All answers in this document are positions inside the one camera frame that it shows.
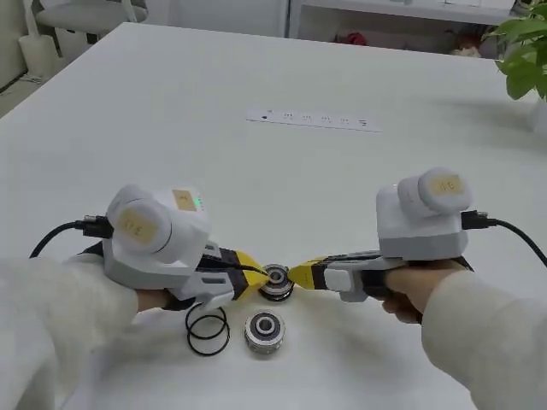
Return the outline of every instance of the white sleeve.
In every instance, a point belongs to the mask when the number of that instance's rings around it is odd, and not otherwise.
[[[136,293],[105,278],[97,255],[0,260],[0,408],[59,408],[91,350],[137,310]]]
[[[432,293],[422,343],[430,361],[466,386],[479,410],[547,408],[547,307],[492,288],[472,272]]]

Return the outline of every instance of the white power strip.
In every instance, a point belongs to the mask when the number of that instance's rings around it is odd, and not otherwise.
[[[347,115],[297,113],[296,111],[273,111],[271,109],[250,109],[247,111],[247,121],[271,122],[274,124],[290,124],[293,126],[318,126],[321,128],[337,128],[341,130],[357,130],[365,132],[382,132],[381,128],[371,120],[352,118]]]

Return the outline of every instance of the person's hand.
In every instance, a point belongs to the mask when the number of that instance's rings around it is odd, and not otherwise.
[[[138,298],[138,311],[153,308],[164,308],[169,302],[169,292],[167,290],[136,290]]]
[[[384,310],[393,313],[403,323],[419,323],[429,297],[435,288],[453,273],[466,268],[454,261],[435,261],[426,266],[403,267],[389,272],[387,287],[395,295],[384,301]]]

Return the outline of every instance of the rubber ring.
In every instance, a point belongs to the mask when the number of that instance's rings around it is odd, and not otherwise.
[[[200,336],[192,331],[192,327],[200,318],[197,318],[195,321],[193,321],[191,325],[189,324],[189,318],[191,313],[202,305],[203,305],[202,303],[197,304],[196,306],[192,307],[186,314],[186,318],[185,318],[186,331],[198,340],[211,340],[211,339],[214,339],[215,337],[218,337],[226,329],[226,326],[228,325],[228,317],[226,316],[226,311],[222,307],[218,307],[218,310],[221,311],[223,318],[217,315],[215,316],[218,318],[221,318],[221,321],[223,322],[222,327],[214,335]]]
[[[191,342],[191,338],[194,337],[192,335],[192,332],[191,332],[192,328],[195,325],[197,325],[201,320],[207,319],[207,318],[214,318],[214,319],[218,319],[218,320],[224,322],[225,326],[223,326],[223,329],[226,329],[226,341],[217,350],[215,350],[214,352],[210,352],[210,353],[201,352],[201,351],[197,350],[196,347]],[[195,354],[197,354],[198,356],[202,356],[202,357],[215,356],[215,355],[219,354],[222,350],[224,350],[226,348],[226,346],[228,345],[228,343],[230,342],[230,325],[221,316],[217,316],[216,314],[206,314],[205,316],[202,316],[201,318],[196,319],[196,321],[194,321],[190,325],[190,330],[186,333],[186,341],[188,342],[188,346],[190,347],[191,351],[194,352]]]

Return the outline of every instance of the table surface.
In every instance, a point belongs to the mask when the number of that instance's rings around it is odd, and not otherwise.
[[[547,139],[526,130],[491,61],[124,24],[0,121],[0,255],[27,255],[46,231],[103,213],[126,183],[200,189],[221,245],[261,263],[375,249],[379,187],[447,166],[475,205],[547,248]],[[367,116],[383,133],[245,121],[248,108]],[[64,234],[47,255],[90,243]],[[470,234],[486,281],[544,296],[547,274],[499,229]],[[272,308],[282,349],[253,357],[245,318]],[[186,346],[184,314],[139,316],[97,353],[68,408],[473,408],[433,368],[420,328],[377,302],[297,290],[227,309],[232,341],[214,358]]]

